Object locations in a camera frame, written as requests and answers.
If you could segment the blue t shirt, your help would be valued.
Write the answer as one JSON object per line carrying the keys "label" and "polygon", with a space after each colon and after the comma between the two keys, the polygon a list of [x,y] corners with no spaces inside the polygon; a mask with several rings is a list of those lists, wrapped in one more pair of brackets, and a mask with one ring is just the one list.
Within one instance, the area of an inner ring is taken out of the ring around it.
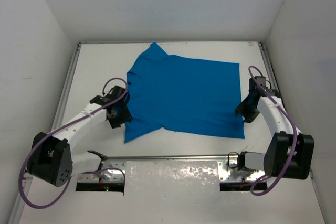
{"label": "blue t shirt", "polygon": [[166,129],[243,139],[238,63],[167,54],[157,43],[142,52],[127,74],[132,121],[125,141]]}

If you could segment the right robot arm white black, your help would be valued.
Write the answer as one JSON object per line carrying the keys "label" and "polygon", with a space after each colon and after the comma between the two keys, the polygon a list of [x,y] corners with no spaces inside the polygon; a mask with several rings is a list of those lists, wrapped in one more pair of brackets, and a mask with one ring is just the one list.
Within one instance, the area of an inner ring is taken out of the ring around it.
{"label": "right robot arm white black", "polygon": [[292,126],[286,117],[280,93],[266,87],[266,78],[256,76],[249,79],[249,94],[235,109],[245,123],[253,122],[262,115],[272,139],[265,153],[241,152],[237,158],[238,170],[262,170],[268,177],[278,177],[294,150],[283,178],[306,179],[314,149],[314,139]]}

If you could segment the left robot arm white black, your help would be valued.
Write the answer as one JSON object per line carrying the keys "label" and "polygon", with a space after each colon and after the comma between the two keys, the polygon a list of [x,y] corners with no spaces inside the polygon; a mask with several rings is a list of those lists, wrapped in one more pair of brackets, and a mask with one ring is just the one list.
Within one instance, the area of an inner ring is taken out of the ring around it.
{"label": "left robot arm white black", "polygon": [[75,147],[94,127],[105,121],[113,129],[130,122],[129,100],[125,88],[114,86],[106,95],[92,98],[79,114],[54,133],[38,133],[27,163],[28,173],[60,187],[74,175],[98,171],[107,157],[93,150],[75,154]]}

